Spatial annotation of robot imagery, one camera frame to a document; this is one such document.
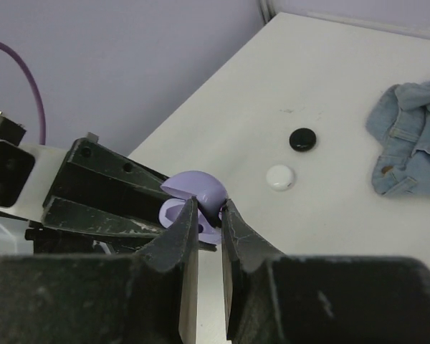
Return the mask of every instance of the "lavender object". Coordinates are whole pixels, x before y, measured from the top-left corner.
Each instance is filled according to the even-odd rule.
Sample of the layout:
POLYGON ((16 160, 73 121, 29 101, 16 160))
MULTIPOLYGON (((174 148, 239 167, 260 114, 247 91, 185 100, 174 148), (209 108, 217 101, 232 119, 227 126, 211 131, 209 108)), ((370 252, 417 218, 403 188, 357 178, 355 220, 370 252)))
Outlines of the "lavender object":
MULTIPOLYGON (((223 184, 208 173, 201 171, 187 171, 176 174, 167 179, 161 188, 167 194, 178 199, 169 199, 159 211, 159 222, 168 228, 180 214, 185 200, 196 197, 200 206, 209 216, 218 216, 220 208, 225 202, 228 193, 223 184)), ((209 244, 221 243, 221 232, 210 226, 205 216, 199 215, 199 240, 209 244)))

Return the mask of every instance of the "black button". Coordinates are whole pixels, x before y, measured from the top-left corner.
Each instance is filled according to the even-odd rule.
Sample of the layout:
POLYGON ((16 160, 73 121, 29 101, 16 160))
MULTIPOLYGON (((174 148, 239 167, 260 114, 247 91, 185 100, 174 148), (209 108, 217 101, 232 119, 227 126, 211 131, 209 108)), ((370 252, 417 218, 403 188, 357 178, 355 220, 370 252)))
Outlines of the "black button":
POLYGON ((290 136, 290 146, 297 152, 307 152, 314 148, 317 136, 311 129, 300 128, 290 136))

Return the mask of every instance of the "white tabletop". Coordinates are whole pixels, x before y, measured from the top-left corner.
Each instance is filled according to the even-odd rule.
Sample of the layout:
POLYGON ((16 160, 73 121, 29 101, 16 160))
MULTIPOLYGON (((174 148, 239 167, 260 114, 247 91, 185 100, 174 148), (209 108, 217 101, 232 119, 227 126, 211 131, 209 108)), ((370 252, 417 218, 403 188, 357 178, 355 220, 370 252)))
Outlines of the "white tabletop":
MULTIPOLYGON (((430 267, 430 199, 371 186, 380 145, 364 127, 389 86, 430 80, 430 41, 280 14, 130 157, 219 178, 242 216, 288 254, 399 254, 430 267), (290 133, 318 145, 294 152, 290 133), (296 172, 276 192, 270 166, 296 172)), ((199 255, 197 343, 224 343, 221 255, 199 255)))

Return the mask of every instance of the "denim jacket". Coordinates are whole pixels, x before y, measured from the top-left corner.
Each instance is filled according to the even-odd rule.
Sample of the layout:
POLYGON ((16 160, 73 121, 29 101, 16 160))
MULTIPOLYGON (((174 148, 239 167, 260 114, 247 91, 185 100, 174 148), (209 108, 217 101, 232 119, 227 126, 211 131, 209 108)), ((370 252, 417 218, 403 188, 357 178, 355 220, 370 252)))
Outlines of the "denim jacket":
POLYGON ((372 177, 375 191, 430 196, 430 82, 390 87, 366 128, 383 146, 372 177))

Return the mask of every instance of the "purple cable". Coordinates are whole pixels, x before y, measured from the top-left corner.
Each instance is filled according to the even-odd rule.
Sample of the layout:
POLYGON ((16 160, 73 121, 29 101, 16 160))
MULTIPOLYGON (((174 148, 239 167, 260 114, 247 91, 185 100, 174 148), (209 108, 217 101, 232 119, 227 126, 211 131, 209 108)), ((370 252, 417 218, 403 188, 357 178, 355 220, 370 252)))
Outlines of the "purple cable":
POLYGON ((1 42, 0 50, 2 52, 6 52, 21 67, 22 72, 24 72, 27 81, 30 84, 30 88, 32 89, 32 93, 34 94, 35 102, 37 103, 37 112, 40 126, 39 143, 40 145, 44 145, 46 143, 46 117, 44 115, 42 96, 38 91, 37 83, 35 82, 35 79, 32 76, 30 69, 27 67, 26 63, 17 52, 15 52, 12 48, 1 42))

